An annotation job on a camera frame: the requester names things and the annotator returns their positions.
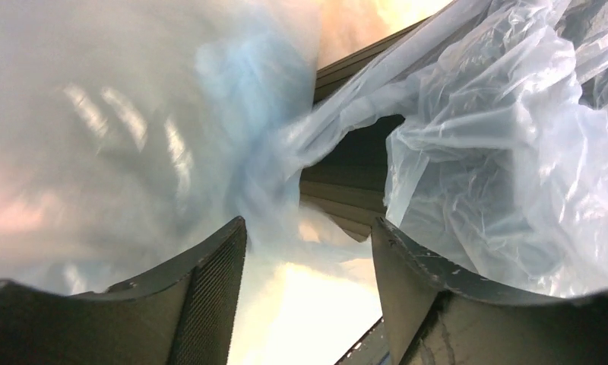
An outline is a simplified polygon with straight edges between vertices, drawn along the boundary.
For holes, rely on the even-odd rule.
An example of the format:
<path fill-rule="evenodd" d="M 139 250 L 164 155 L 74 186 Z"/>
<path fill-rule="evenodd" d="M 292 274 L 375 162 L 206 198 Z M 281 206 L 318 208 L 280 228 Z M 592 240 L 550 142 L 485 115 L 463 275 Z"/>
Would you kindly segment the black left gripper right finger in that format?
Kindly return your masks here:
<path fill-rule="evenodd" d="M 394 364 L 608 364 L 608 290 L 549 297 L 484 278 L 384 218 L 372 256 Z"/>

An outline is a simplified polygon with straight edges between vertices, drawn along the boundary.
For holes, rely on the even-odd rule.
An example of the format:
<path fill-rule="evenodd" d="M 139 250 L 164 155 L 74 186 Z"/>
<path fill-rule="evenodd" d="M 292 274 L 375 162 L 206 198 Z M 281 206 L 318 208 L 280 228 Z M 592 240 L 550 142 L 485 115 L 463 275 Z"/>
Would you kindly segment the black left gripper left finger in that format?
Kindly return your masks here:
<path fill-rule="evenodd" d="M 225 364 L 245 221 L 103 293 L 60 296 L 0 280 L 0 364 Z"/>

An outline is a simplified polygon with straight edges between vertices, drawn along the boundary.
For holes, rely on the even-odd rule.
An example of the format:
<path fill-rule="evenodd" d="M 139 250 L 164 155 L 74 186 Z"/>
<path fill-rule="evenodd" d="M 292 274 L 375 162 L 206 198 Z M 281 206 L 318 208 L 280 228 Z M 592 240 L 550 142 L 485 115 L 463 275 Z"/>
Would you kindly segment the black plastic trash bin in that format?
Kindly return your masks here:
<path fill-rule="evenodd" d="M 418 26 L 410 25 L 321 68 L 315 84 L 315 103 L 329 97 Z M 402 116 L 387 116 L 371 126 L 349 132 L 329 155 L 301 174 L 302 200 L 328 214 L 344 235 L 355 241 L 365 240 L 372 222 L 385 214 L 383 198 L 388 172 L 385 140 L 403 121 Z"/>

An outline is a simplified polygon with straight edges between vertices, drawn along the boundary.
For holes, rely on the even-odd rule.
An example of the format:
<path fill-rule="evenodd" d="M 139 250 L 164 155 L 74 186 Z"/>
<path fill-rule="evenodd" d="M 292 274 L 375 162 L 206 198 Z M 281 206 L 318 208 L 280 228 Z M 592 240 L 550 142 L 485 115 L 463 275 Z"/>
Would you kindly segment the translucent yellowish trash bag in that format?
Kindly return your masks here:
<path fill-rule="evenodd" d="M 101 291 L 235 216 L 271 259 L 369 251 L 299 202 L 316 1 L 0 1 L 0 279 Z"/>

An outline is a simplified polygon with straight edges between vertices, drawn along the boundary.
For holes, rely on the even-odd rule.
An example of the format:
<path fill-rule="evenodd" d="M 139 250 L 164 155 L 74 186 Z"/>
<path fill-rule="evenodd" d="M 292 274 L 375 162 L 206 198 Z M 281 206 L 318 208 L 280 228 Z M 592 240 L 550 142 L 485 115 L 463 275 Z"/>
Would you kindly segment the light blue trash bag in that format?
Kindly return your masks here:
<path fill-rule="evenodd" d="M 608 289 L 608 1 L 455 1 L 282 132 L 286 171 L 385 116 L 386 217 L 476 273 Z"/>

